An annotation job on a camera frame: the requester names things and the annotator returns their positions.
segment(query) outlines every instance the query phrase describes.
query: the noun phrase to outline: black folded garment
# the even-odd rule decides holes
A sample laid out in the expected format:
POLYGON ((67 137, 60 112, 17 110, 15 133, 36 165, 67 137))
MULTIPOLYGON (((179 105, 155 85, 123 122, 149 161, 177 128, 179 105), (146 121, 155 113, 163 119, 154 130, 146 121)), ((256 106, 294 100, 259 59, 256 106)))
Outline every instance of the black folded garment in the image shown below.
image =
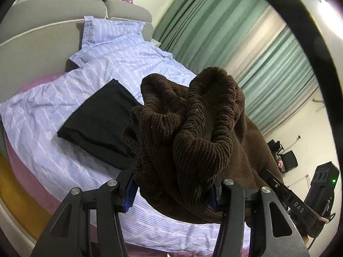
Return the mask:
POLYGON ((130 123, 130 111, 140 105, 117 80, 111 80, 88 98, 57 133, 92 156, 121 170, 136 162, 136 155, 121 139, 130 123))

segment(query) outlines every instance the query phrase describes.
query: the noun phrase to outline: blue gripper pad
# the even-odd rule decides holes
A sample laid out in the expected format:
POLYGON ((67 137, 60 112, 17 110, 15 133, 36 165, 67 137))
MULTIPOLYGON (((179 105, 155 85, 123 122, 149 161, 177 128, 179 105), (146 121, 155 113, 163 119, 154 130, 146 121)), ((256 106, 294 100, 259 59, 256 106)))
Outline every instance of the blue gripper pad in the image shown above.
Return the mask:
POLYGON ((129 208, 132 207, 137 190, 138 185, 134 181, 133 176, 131 176, 125 189, 125 200, 123 204, 123 209, 125 212, 127 212, 129 208))
POLYGON ((213 211, 218 211, 219 204, 217 201, 216 188, 214 186, 212 186, 207 192, 207 203, 213 211))

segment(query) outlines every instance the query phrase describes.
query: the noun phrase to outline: silver bolt head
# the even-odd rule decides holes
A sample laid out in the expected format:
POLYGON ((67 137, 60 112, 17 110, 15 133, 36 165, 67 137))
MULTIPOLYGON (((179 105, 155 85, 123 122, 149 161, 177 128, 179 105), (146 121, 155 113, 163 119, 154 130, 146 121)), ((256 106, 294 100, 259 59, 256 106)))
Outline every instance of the silver bolt head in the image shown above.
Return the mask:
POLYGON ((263 193, 270 193, 270 188, 267 186, 262 186, 261 190, 263 193))
POLYGON ((224 179, 224 184, 225 185, 233 185, 234 181, 232 179, 224 179))
POLYGON ((77 187, 75 187, 75 188, 73 188, 73 189, 71 190, 71 194, 72 194, 72 195, 76 195, 76 194, 79 194, 79 193, 80 193, 80 189, 77 188, 77 187))
POLYGON ((115 185, 117 185, 117 181, 116 180, 114 180, 114 179, 111 179, 111 180, 109 180, 108 182, 107 182, 107 185, 108 186, 115 186, 115 185))

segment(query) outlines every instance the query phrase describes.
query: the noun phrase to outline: pillow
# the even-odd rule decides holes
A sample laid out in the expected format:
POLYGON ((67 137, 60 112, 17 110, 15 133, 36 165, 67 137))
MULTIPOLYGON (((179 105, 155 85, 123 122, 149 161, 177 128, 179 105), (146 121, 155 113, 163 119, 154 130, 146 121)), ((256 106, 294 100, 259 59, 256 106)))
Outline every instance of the pillow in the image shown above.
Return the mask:
POLYGON ((103 54, 144 42, 143 22, 84 17, 81 50, 69 59, 79 67, 103 54))

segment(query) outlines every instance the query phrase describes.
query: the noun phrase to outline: brown corduroy fabric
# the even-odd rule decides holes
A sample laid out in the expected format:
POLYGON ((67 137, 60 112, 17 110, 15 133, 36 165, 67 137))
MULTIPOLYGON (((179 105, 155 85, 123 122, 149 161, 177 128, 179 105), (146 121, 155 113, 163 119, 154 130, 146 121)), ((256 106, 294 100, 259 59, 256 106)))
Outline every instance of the brown corduroy fabric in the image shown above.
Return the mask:
POLYGON ((206 193, 222 172, 243 187, 258 189, 268 168, 279 180, 270 150, 244 114, 245 97, 218 67, 198 74, 189 88, 151 74, 142 81, 144 106, 132 109, 124 142, 137 154, 134 179, 156 210, 189 223, 220 223, 206 193))

